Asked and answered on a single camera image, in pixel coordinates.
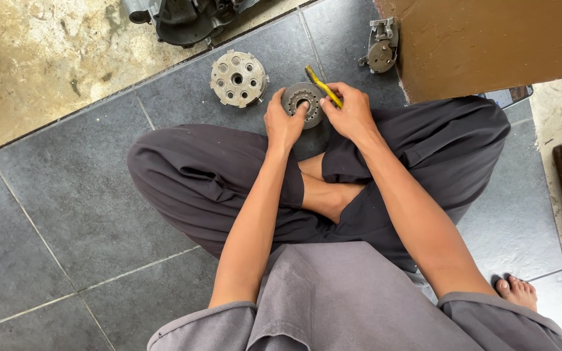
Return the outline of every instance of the metal gear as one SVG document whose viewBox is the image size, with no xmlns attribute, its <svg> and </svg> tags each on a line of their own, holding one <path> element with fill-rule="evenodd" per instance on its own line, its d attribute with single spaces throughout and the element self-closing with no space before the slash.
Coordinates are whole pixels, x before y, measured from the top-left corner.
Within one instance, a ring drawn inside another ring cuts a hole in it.
<svg viewBox="0 0 562 351">
<path fill-rule="evenodd" d="M 294 116 L 296 108 L 303 102 L 308 102 L 309 109 L 305 116 L 305 126 L 303 129 L 309 129 L 317 126 L 322 121 L 322 118 L 326 116 L 320 107 L 320 99 L 325 96 L 324 92 L 315 84 L 300 82 L 287 88 L 283 93 L 283 96 L 281 96 L 281 106 L 284 107 L 285 113 L 288 116 Z"/>
<path fill-rule="evenodd" d="M 212 80 L 209 86 L 225 105 L 245 108 L 261 104 L 270 78 L 261 62 L 251 53 L 229 50 L 212 63 Z"/>
</svg>

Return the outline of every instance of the right hand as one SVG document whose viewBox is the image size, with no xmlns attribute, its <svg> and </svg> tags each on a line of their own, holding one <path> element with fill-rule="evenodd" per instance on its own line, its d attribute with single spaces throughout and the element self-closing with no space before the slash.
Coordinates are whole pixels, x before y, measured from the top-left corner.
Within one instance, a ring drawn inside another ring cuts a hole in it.
<svg viewBox="0 0 562 351">
<path fill-rule="evenodd" d="M 345 83 L 329 83 L 329 88 L 344 100 L 344 107 L 336 108 L 330 98 L 320 100 L 320 106 L 333 127 L 352 142 L 364 140 L 371 134 L 380 135 L 372 119 L 368 94 Z"/>
</svg>

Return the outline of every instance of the hand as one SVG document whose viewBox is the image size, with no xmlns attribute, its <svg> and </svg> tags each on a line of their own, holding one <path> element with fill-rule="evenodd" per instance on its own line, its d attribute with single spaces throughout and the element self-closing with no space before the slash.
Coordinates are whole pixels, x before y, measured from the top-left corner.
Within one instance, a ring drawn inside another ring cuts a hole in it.
<svg viewBox="0 0 562 351">
<path fill-rule="evenodd" d="M 329 83 L 329 88 L 344 99 L 344 107 L 340 110 L 331 103 L 331 98 L 320 100 L 320 106 L 333 127 L 343 137 L 356 144 L 358 140 L 366 140 L 370 136 L 380 135 L 377 125 L 372 119 L 368 94 L 345 83 Z"/>
<path fill-rule="evenodd" d="M 308 103 L 301 104 L 296 109 L 294 116 L 288 116 L 285 108 L 281 106 L 281 95 L 284 92 L 285 88 L 281 88 L 272 96 L 268 103 L 268 110 L 263 115 L 263 121 L 266 123 L 266 133 L 268 134 L 268 150 L 281 150 L 289 153 L 303 131 Z"/>
</svg>

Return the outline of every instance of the floor tile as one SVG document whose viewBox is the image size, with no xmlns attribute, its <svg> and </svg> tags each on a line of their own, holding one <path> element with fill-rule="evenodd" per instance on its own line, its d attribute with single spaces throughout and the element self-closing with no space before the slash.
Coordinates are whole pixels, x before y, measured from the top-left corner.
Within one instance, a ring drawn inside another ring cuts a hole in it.
<svg viewBox="0 0 562 351">
<path fill-rule="evenodd" d="M 218 260 L 198 248 L 82 292 L 117 351 L 144 350 L 161 326 L 205 309 Z"/>
<path fill-rule="evenodd" d="M 533 121 L 511 129 L 485 192 L 458 228 L 480 271 L 532 279 L 562 268 Z"/>
<path fill-rule="evenodd" d="M 149 123 L 132 92 L 0 150 L 0 169 L 80 289 L 193 247 L 136 191 L 129 144 Z"/>
<path fill-rule="evenodd" d="M 0 350 L 110 351 L 78 295 L 0 323 Z"/>
<path fill-rule="evenodd" d="M 511 124 L 533 117 L 533 111 L 530 109 L 530 100 L 528 99 L 505 108 L 504 113 L 509 118 Z"/>
<path fill-rule="evenodd" d="M 358 60 L 368 52 L 371 20 L 380 19 L 372 0 L 325 0 L 303 11 L 328 82 L 345 82 L 370 96 L 370 107 L 407 103 L 396 68 L 370 73 Z"/>
<path fill-rule="evenodd" d="M 72 291 L 0 178 L 0 319 Z"/>
<path fill-rule="evenodd" d="M 254 54 L 270 76 L 261 105 L 243 109 L 225 106 L 209 88 L 212 62 L 230 49 Z M 263 115 L 272 94 L 281 87 L 307 81 L 304 68 L 308 64 L 317 67 L 301 19 L 294 14 L 179 66 L 137 89 L 156 127 L 205 123 L 265 134 Z M 328 121 L 304 131 L 295 146 L 299 158 L 323 152 L 329 132 Z"/>
<path fill-rule="evenodd" d="M 537 310 L 562 328 L 562 271 L 531 282 L 537 289 Z"/>
</svg>

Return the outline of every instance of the left hand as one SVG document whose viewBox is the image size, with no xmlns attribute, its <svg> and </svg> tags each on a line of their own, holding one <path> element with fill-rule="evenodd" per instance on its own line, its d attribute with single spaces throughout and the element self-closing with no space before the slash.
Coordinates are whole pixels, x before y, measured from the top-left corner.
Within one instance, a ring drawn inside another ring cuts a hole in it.
<svg viewBox="0 0 562 351">
<path fill-rule="evenodd" d="M 284 92 L 285 88 L 281 88 L 272 96 L 268 103 L 268 110 L 263 115 L 263 121 L 266 123 L 268 134 L 268 149 L 289 153 L 301 136 L 309 106 L 304 102 L 296 109 L 294 116 L 288 116 L 285 108 L 281 106 L 281 96 Z"/>
</svg>

